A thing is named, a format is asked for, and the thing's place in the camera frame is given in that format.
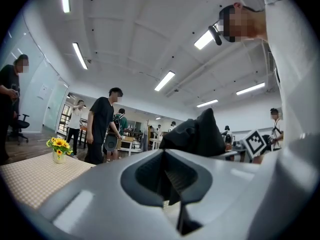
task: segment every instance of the sunflower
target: sunflower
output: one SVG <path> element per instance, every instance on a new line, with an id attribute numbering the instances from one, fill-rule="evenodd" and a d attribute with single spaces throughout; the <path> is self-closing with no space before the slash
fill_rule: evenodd
<path id="1" fill-rule="evenodd" d="M 63 146 L 64 144 L 66 143 L 66 141 L 64 139 L 61 139 L 61 138 L 56 138 L 53 142 L 53 145 L 54 146 L 58 146 L 58 147 L 61 147 Z"/>
<path id="2" fill-rule="evenodd" d="M 69 145 L 69 143 L 68 142 L 65 142 L 65 143 L 63 143 L 63 145 L 62 146 L 64 146 L 65 148 L 67 148 L 67 149 L 69 149 L 70 148 L 70 145 Z"/>

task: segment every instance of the black chair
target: black chair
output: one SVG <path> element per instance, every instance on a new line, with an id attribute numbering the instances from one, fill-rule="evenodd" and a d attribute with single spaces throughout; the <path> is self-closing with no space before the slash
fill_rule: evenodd
<path id="1" fill-rule="evenodd" d="M 18 118 L 12 121 L 12 123 L 10 124 L 10 126 L 12 127 L 12 133 L 8 136 L 8 139 L 17 138 L 18 145 L 20 145 L 19 137 L 25 139 L 26 143 L 29 142 L 29 139 L 21 133 L 22 129 L 26 129 L 30 126 L 30 123 L 26 122 L 26 117 L 29 117 L 29 115 L 27 114 L 22 114 L 22 115 L 24 116 L 23 120 L 19 120 L 18 118 L 20 115 L 18 115 Z"/>

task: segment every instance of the desk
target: desk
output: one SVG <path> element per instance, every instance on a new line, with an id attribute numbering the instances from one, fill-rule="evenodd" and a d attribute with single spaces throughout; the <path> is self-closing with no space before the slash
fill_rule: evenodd
<path id="1" fill-rule="evenodd" d="M 150 138 L 150 141 L 152 142 L 152 150 L 154 150 L 155 148 L 157 149 L 157 147 L 155 147 L 155 143 L 156 145 L 158 145 L 158 143 L 161 142 L 161 140 L 159 140 L 158 138 Z"/>
<path id="2" fill-rule="evenodd" d="M 79 140 L 79 146 L 81 145 L 81 139 L 82 139 L 82 133 L 85 131 L 84 135 L 84 141 L 83 141 L 83 149 L 86 149 L 86 143 L 87 143 L 87 127 L 86 126 L 80 126 L 80 140 Z"/>
<path id="3" fill-rule="evenodd" d="M 49 153 L 3 165 L 0 171 L 15 199 L 37 209 L 55 191 L 95 166 L 69 156 L 65 160 L 57 164 Z"/>

